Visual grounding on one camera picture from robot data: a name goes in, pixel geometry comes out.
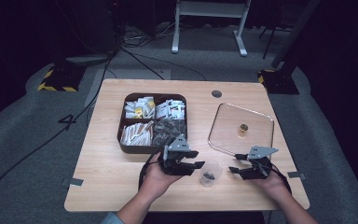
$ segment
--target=person's left hand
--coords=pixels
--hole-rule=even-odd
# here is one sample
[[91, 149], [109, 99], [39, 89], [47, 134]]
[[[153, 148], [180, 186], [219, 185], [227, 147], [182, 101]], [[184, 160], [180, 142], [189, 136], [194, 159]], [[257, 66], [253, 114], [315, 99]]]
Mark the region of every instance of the person's left hand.
[[144, 192], [145, 195], [152, 197], [152, 200], [156, 200], [161, 195], [163, 195], [168, 187], [182, 178], [182, 175], [166, 175], [161, 171], [158, 163], [153, 163], [158, 161], [158, 156], [160, 152], [156, 154], [152, 160], [151, 164], [147, 167], [144, 183], [139, 189], [140, 192]]

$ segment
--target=gray carpet floor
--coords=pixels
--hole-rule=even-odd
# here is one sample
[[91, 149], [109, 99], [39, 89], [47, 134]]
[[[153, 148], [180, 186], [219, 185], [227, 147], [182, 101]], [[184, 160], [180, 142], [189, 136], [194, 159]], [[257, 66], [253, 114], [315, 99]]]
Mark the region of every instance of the gray carpet floor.
[[[271, 68], [287, 33], [277, 32], [263, 60], [269, 33], [259, 39], [261, 30], [245, 29], [242, 36], [249, 55], [241, 57], [232, 34], [235, 28], [185, 30], [178, 54], [171, 54], [171, 35], [127, 50], [169, 62], [137, 56], [152, 69], [168, 71], [166, 78], [172, 80], [257, 82], [257, 71]], [[62, 129], [65, 124], [58, 120], [85, 109], [103, 69], [103, 64], [88, 67], [78, 92], [38, 91], [50, 66], [31, 76], [27, 94], [0, 113], [0, 175]], [[138, 78], [159, 79], [124, 51], [108, 67], [109, 77], [129, 78], [126, 72], [137, 71]], [[299, 95], [268, 97], [297, 169], [308, 177], [303, 184], [310, 199], [309, 212], [320, 223], [358, 223], [358, 182], [331, 126], [310, 96], [307, 78], [297, 69], [293, 79]], [[0, 181], [0, 223], [99, 223], [103, 219], [106, 213], [70, 213], [63, 207], [67, 187], [62, 180], [72, 177], [91, 116], [92, 108]], [[282, 212], [274, 211], [271, 223], [286, 223]]]

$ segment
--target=divided storage tray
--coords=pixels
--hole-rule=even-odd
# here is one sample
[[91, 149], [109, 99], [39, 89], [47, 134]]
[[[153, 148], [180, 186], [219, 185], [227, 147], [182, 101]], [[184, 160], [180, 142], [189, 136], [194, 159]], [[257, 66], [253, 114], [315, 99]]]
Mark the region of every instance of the divided storage tray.
[[[126, 119], [126, 102], [136, 102], [139, 98], [149, 97], [152, 96], [154, 98], [154, 104], [155, 108], [157, 108], [158, 105], [161, 105], [165, 103], [167, 100], [175, 100], [175, 101], [182, 101], [185, 104], [185, 117], [184, 119], [157, 119], [156, 117], [152, 119]], [[152, 125], [152, 141], [157, 140], [155, 139], [155, 126], [158, 123], [161, 123], [163, 121], [171, 121], [175, 123], [179, 123], [180, 126], [180, 133], [185, 135], [185, 139], [187, 139], [187, 103], [186, 98], [180, 94], [161, 94], [161, 93], [132, 93], [128, 95], [124, 102], [123, 102], [123, 108], [121, 112], [121, 119], [120, 123], [118, 125], [118, 131], [117, 131], [117, 140], [120, 143], [121, 150], [130, 153], [130, 154], [151, 154], [156, 151], [158, 148], [158, 145], [152, 144], [152, 146], [127, 146], [121, 143], [121, 138], [123, 136], [123, 132], [125, 132], [125, 128], [128, 126], [131, 126], [136, 123], [143, 123], [147, 124], [149, 121], [154, 121]]]

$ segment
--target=clear plastic tray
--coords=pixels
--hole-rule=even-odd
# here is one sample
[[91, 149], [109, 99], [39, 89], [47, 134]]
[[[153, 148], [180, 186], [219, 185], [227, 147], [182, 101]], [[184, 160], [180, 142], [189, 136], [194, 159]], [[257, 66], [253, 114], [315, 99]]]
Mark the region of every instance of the clear plastic tray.
[[223, 103], [217, 109], [208, 143], [230, 156], [247, 154], [252, 146], [272, 147], [273, 132], [274, 120], [270, 116]]

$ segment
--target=desk leg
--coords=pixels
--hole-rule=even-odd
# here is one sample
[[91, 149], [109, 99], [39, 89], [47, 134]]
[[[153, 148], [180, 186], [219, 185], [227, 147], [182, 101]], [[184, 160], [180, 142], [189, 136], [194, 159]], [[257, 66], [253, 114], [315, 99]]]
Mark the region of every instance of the desk leg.
[[179, 15], [180, 15], [180, 0], [176, 1], [176, 13], [175, 13], [175, 33], [173, 34], [172, 41], [172, 53], [178, 53], [179, 51]]
[[248, 55], [248, 52], [246, 51], [246, 48], [243, 45], [243, 40], [242, 40], [241, 35], [242, 35], [242, 31], [243, 31], [243, 25], [245, 24], [246, 17], [248, 16], [248, 9], [249, 9], [249, 6], [251, 5], [251, 2], [252, 2], [252, 0], [248, 0], [245, 4], [245, 7], [243, 9], [243, 14], [241, 17], [240, 29], [238, 31], [233, 32], [235, 40], [237, 41], [238, 48], [240, 49], [240, 54], [243, 57], [246, 57]]

